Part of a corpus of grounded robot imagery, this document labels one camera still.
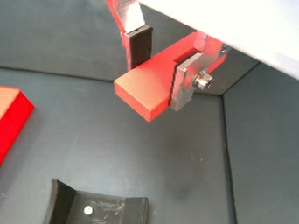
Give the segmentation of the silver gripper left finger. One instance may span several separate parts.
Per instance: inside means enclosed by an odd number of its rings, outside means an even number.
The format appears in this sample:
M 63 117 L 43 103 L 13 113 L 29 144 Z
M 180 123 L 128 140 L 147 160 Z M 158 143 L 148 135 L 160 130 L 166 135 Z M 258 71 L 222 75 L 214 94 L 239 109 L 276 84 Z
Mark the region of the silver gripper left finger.
M 140 3 L 136 0 L 119 0 L 116 14 L 124 29 L 122 39 L 126 48 L 127 69 L 132 70 L 152 53 L 152 27 L 146 24 Z

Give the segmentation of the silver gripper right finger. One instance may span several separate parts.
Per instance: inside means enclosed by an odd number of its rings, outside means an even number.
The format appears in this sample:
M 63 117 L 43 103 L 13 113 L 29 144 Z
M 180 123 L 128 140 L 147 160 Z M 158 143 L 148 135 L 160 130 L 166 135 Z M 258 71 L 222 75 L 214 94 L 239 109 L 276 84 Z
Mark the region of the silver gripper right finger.
M 196 89 L 207 90 L 214 77 L 211 71 L 218 67 L 227 56 L 230 47 L 222 44 L 212 57 L 204 52 L 194 53 L 175 68 L 170 106 L 179 111 L 192 99 Z

